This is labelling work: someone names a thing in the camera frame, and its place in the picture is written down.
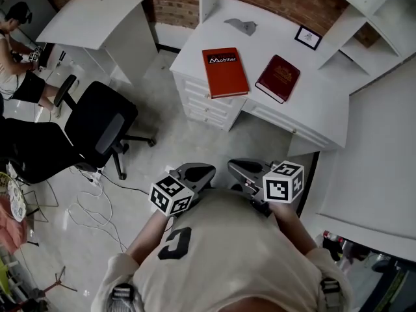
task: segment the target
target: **desk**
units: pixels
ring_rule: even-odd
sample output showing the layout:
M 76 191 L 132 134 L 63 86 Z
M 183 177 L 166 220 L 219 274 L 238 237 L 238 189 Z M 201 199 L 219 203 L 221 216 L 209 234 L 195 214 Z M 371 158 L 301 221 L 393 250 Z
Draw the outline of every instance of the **desk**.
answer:
M 247 36 L 224 23 L 229 18 L 254 21 Z M 317 68 L 317 53 L 294 40 L 299 26 L 237 0 L 218 0 L 212 14 L 194 30 L 172 71 L 186 115 L 229 131 L 241 111 L 249 112 L 294 134 L 289 155 L 343 148 L 349 97 Z M 209 99 L 203 49 L 236 47 L 246 72 L 246 96 Z M 279 104 L 255 87 L 274 54 L 296 66 L 301 75 L 288 102 Z
M 38 42 L 56 43 L 86 71 L 111 75 L 116 67 L 132 85 L 157 55 L 143 0 L 71 0 Z

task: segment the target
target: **book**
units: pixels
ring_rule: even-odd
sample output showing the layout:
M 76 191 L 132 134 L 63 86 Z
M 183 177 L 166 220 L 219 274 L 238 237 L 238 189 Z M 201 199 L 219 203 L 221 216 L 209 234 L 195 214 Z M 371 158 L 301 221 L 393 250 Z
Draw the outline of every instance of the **book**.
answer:
M 235 47 L 202 51 L 211 98 L 246 95 L 246 74 Z
M 298 68 L 282 57 L 274 55 L 255 83 L 255 87 L 283 104 L 291 95 L 299 75 Z

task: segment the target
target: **sneaker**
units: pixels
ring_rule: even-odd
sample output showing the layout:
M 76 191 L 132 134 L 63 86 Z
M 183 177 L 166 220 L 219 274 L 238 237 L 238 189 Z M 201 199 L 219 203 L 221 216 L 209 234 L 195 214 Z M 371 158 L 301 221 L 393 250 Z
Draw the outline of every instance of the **sneaker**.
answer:
M 55 117 L 55 118 L 59 118 L 60 117 L 60 108 L 62 105 L 60 105 L 59 107 L 53 107 L 51 114 Z
M 72 83 L 71 88 L 68 90 L 69 95 L 72 95 L 79 86 L 79 80 L 75 80 L 74 83 Z

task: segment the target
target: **gray concrete floor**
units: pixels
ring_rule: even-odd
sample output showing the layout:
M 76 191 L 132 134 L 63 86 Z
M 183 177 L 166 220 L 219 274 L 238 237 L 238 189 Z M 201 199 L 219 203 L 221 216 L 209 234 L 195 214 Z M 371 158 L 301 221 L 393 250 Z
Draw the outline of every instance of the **gray concrete floor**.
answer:
M 127 180 L 118 180 L 113 161 L 109 161 L 105 167 L 105 174 L 110 179 L 123 186 L 149 190 L 152 180 L 166 166 L 176 168 L 187 162 L 203 162 L 216 166 L 213 186 L 230 187 L 234 180 L 227 172 L 227 162 L 232 158 L 251 157 L 264 161 L 287 159 L 291 134 L 245 112 L 241 113 L 228 133 L 187 120 L 169 71 L 175 56 L 161 51 L 138 88 L 121 81 L 112 81 L 110 84 L 139 109 L 138 119 L 129 134 L 154 136 L 157 139 L 157 145 L 153 148 L 143 142 L 130 142 L 129 151 L 120 157 Z M 74 97 L 79 98 L 85 87 L 81 85 Z M 52 121 L 64 127 L 69 114 L 70 109 L 63 107 L 62 117 Z M 40 121 L 48 119 L 49 113 L 44 111 Z M 312 154 L 288 160 L 304 165 L 307 177 Z M 94 198 L 81 193 L 99 193 L 100 189 L 93 187 L 76 170 L 72 171 L 73 173 L 64 170 L 49 179 L 59 207 L 42 208 L 49 222 L 34 223 L 32 240 L 38 241 L 40 247 L 25 244 L 21 248 L 32 273 L 33 279 L 27 273 L 27 281 L 32 286 L 45 288 L 51 285 L 55 280 L 54 273 L 66 266 L 64 284 L 75 287 L 78 292 L 57 287 L 47 294 L 47 298 L 61 312 L 89 311 L 107 269 L 107 260 L 120 253 L 120 245 L 105 232 L 76 226 L 69 218 L 67 209 L 70 207 L 71 214 L 78 223 L 97 226 L 79 206 L 71 205 L 76 202 L 76 195 L 85 208 L 101 212 L 107 218 L 111 213 L 104 194 Z M 121 189 L 103 178 L 101 184 L 112 203 L 111 222 L 114 225 L 107 224 L 100 228 L 107 230 L 113 237 L 116 236 L 117 229 L 120 240 L 128 246 L 152 214 L 151 205 L 147 196 L 140 192 Z M 40 204 L 55 204 L 47 183 L 26 190 L 35 190 Z M 36 218 L 41 217 L 41 214 L 36 214 Z M 15 256 L 25 266 L 20 250 Z

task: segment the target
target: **gold emblem on book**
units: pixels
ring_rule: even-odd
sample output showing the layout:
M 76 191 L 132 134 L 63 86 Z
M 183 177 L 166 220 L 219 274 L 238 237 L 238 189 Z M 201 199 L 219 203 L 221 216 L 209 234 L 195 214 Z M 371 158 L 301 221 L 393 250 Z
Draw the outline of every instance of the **gold emblem on book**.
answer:
M 283 83 L 292 82 L 292 73 L 282 66 L 278 66 L 277 68 L 274 68 L 274 71 L 276 74 L 274 74 L 275 77 L 280 79 Z

